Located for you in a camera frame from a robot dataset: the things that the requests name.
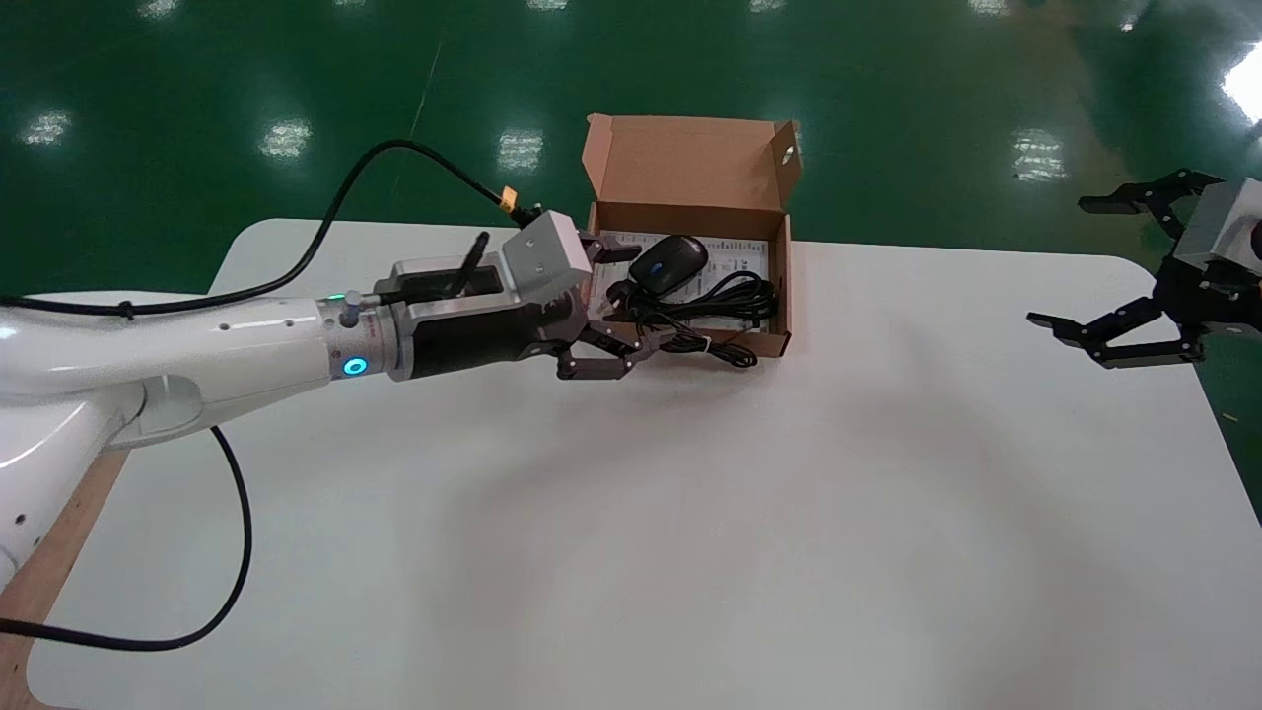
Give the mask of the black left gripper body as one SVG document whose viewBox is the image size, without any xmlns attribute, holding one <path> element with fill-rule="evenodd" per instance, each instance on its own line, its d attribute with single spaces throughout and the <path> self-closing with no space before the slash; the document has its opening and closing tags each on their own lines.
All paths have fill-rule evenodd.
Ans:
<svg viewBox="0 0 1262 710">
<path fill-rule="evenodd" d="M 587 322 L 575 291 L 545 305 L 522 303 L 498 311 L 419 320 L 410 338 L 410 378 L 555 356 L 578 340 Z"/>
</svg>

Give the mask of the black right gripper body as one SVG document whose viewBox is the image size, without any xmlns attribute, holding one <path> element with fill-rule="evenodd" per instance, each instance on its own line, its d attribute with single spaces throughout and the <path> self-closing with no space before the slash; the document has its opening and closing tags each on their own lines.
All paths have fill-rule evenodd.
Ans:
<svg viewBox="0 0 1262 710">
<path fill-rule="evenodd" d="M 1185 335 L 1217 332 L 1259 340 L 1259 277 L 1234 262 L 1213 260 L 1201 270 L 1165 257 L 1156 272 L 1156 301 Z"/>
</svg>

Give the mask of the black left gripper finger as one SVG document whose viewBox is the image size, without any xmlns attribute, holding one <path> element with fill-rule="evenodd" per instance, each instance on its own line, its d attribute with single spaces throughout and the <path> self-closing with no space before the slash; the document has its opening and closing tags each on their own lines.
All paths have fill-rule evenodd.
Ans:
<svg viewBox="0 0 1262 710">
<path fill-rule="evenodd" d="M 675 328 L 646 330 L 644 335 L 630 338 L 615 328 L 583 328 L 577 340 L 555 351 L 557 377 L 560 381 L 621 381 L 675 337 Z M 578 343 L 591 346 L 602 356 L 574 356 L 573 346 Z"/>
<path fill-rule="evenodd" d="M 604 231 L 599 231 L 598 235 L 582 231 L 581 246 L 591 265 L 634 261 L 644 251 L 644 248 L 635 246 L 635 243 L 630 243 L 630 246 L 628 243 L 622 243 L 621 240 L 617 240 L 612 235 L 606 235 Z"/>
</svg>

